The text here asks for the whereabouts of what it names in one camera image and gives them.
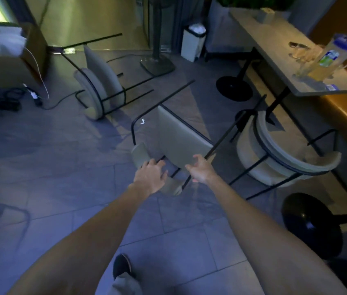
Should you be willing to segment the person's left hand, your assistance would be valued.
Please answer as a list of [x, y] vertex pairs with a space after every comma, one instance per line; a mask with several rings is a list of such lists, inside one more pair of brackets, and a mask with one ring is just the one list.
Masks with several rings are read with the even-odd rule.
[[164, 166], [164, 160], [156, 162], [156, 160], [152, 158], [149, 161], [145, 161], [137, 170], [133, 182], [144, 196], [149, 197], [158, 192], [165, 185], [165, 183], [160, 182]]

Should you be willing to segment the person's right hand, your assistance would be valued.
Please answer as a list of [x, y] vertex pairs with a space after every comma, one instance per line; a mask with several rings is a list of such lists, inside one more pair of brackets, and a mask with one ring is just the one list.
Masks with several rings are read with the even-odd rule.
[[194, 182], [203, 183], [209, 186], [219, 178], [219, 175], [215, 172], [211, 163], [209, 163], [202, 155], [195, 154], [193, 158], [196, 159], [193, 164], [198, 164], [197, 176], [191, 176]]

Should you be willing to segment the beige chair with black frame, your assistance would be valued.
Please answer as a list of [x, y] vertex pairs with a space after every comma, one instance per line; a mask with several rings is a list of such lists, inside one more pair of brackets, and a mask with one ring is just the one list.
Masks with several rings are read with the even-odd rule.
[[139, 119], [142, 119], [146, 114], [150, 113], [154, 109], [157, 109], [158, 141], [160, 144], [160, 149], [163, 153], [163, 157], [161, 159], [167, 158], [173, 165], [177, 167], [172, 176], [166, 179], [165, 185], [160, 190], [166, 195], [179, 195], [190, 182], [191, 175], [188, 176], [186, 181], [180, 181], [174, 177], [179, 171], [185, 168], [185, 165], [194, 163], [193, 155], [202, 154], [206, 160], [209, 159], [215, 153], [222, 141], [228, 136], [230, 131], [238, 124], [244, 125], [244, 118], [249, 117], [250, 113], [256, 113], [257, 108], [266, 98], [266, 95], [264, 95], [253, 109], [241, 110], [237, 114], [234, 123], [217, 141], [217, 143], [213, 144], [207, 137], [205, 137], [197, 129], [192, 127], [163, 104], [194, 82], [195, 80], [192, 80], [175, 92], [171, 93], [169, 96], [162, 99], [157, 104], [153, 105], [151, 108], [135, 118], [131, 124], [133, 142], [131, 156], [136, 168], [140, 168], [144, 162], [149, 162], [151, 157], [148, 153], [146, 145], [143, 142], [137, 144], [134, 127]]
[[[112, 39], [122, 35], [122, 33], [117, 33], [98, 39], [79, 42], [77, 44], [72, 44], [65, 47], [49, 46], [47, 48], [49, 53], [60, 54], [73, 67], [75, 67], [76, 71], [74, 72], [73, 76], [80, 86], [83, 87], [83, 89], [75, 92], [74, 96], [85, 108], [84, 113], [89, 119], [102, 119], [103, 117], [118, 111], [119, 109], [154, 91], [154, 89], [151, 89], [146, 93], [127, 101], [126, 94], [128, 91], [155, 79], [156, 76], [151, 76], [146, 80], [143, 80], [128, 88], [124, 88], [119, 81], [120, 75], [116, 74], [108, 62], [105, 62], [88, 46], [90, 43]], [[86, 68], [80, 68], [65, 54], [65, 51], [80, 45], [83, 46], [87, 63]]]
[[246, 200], [256, 198], [276, 188], [289, 187], [300, 180], [318, 177], [333, 171], [342, 160], [338, 149], [338, 132], [329, 130], [308, 142], [313, 145], [323, 137], [334, 134], [333, 150], [316, 158], [312, 162], [305, 161], [305, 155], [300, 158], [286, 151], [274, 136], [279, 132], [270, 132], [267, 128], [266, 111], [254, 112], [250, 115], [236, 143], [236, 151], [244, 171], [233, 179], [233, 185], [245, 175], [249, 175], [267, 188]]

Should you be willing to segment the person's right forearm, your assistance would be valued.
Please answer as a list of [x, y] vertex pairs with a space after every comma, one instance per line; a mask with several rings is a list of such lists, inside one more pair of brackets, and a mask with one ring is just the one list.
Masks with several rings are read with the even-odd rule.
[[205, 183], [224, 209], [266, 295], [347, 295], [343, 283], [304, 242], [242, 199], [218, 175], [209, 175]]

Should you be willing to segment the person's left forearm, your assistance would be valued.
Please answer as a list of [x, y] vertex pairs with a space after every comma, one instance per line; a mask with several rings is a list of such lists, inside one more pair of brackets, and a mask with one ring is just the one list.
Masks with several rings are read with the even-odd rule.
[[132, 183], [33, 263], [7, 295], [93, 295], [151, 189]]

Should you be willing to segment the dark standing fan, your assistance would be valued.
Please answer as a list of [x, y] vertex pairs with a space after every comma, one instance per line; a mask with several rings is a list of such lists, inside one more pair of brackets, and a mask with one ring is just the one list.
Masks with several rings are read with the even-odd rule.
[[162, 10], [171, 7], [176, 0], [148, 0], [148, 9], [152, 10], [152, 54], [142, 57], [141, 66], [153, 77], [171, 73], [175, 65], [161, 54]]

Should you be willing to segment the person's grey trouser leg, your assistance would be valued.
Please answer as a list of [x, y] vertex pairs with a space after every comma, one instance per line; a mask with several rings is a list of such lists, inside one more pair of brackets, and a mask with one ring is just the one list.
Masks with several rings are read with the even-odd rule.
[[116, 277], [107, 295], [143, 295], [141, 284], [128, 273]]

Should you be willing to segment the white trash bin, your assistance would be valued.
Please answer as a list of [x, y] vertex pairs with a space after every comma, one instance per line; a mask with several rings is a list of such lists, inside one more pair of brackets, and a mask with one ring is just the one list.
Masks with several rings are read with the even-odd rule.
[[206, 28], [202, 23], [187, 25], [183, 30], [181, 57], [195, 62], [200, 58], [205, 40]]

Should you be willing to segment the grey table with black pedestals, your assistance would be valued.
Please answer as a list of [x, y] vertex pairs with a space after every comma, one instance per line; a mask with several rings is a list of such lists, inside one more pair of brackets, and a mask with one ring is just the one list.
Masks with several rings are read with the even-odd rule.
[[[294, 75], [299, 64], [289, 58], [289, 42], [302, 41], [311, 47], [314, 47], [315, 44], [287, 20], [277, 16], [274, 17], [271, 24], [264, 25], [256, 21], [254, 10], [231, 8], [229, 14], [236, 24], [251, 37], [253, 48], [237, 76], [224, 76], [216, 81], [216, 87], [223, 96], [229, 99], [252, 97], [252, 89], [243, 79], [256, 53], [263, 57], [286, 85], [266, 110], [266, 120], [270, 124], [274, 125], [270, 118], [271, 113], [290, 93], [296, 97], [347, 94], [347, 71], [343, 69], [336, 71], [333, 78], [326, 79], [325, 83], [312, 79], [300, 79]], [[327, 84], [335, 84], [340, 90], [329, 91], [326, 88]]]

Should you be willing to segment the grey curtain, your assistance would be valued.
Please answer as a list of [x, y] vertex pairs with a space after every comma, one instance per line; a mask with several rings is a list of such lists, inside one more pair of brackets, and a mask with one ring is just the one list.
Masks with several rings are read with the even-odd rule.
[[171, 35], [172, 54], [178, 54], [181, 50], [184, 28], [203, 20], [204, 3], [205, 0], [176, 0]]

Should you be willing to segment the clear drinking glass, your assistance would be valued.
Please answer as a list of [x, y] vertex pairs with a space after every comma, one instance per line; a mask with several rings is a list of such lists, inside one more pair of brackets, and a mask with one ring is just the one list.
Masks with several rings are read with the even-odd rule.
[[289, 56], [293, 59], [298, 59], [306, 53], [306, 51], [309, 49], [308, 45], [301, 44], [297, 42], [289, 42], [289, 47], [292, 49], [289, 53]]
[[297, 69], [295, 76], [304, 77], [308, 72], [310, 65], [315, 61], [318, 55], [323, 51], [324, 45], [315, 45], [312, 48], [301, 48], [296, 53], [296, 61], [299, 63], [299, 68]]

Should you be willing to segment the beige tissue box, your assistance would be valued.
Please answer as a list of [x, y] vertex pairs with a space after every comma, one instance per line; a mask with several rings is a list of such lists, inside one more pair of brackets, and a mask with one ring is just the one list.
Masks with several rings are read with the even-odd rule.
[[271, 8], [260, 8], [256, 15], [256, 21], [260, 24], [269, 25], [275, 17], [275, 11]]

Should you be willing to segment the clear pitcher with blue lid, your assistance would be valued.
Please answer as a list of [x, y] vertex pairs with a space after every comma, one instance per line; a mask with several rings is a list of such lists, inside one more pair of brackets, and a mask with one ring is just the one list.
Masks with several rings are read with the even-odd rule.
[[307, 76], [322, 82], [335, 71], [347, 67], [347, 34], [334, 34], [314, 62], [309, 66]]

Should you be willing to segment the wooden cabinet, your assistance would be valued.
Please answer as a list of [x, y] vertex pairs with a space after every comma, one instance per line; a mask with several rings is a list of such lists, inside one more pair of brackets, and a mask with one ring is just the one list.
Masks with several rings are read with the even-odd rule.
[[21, 27], [27, 38], [19, 57], [0, 56], [0, 89], [23, 87], [38, 89], [47, 71], [47, 42], [41, 30], [32, 23], [0, 23], [0, 26]]

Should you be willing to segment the stack of white cloths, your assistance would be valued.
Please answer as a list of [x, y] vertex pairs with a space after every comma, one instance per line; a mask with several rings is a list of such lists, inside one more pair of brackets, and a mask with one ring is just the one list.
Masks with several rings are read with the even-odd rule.
[[0, 26], [0, 56], [19, 57], [26, 43], [21, 27]]

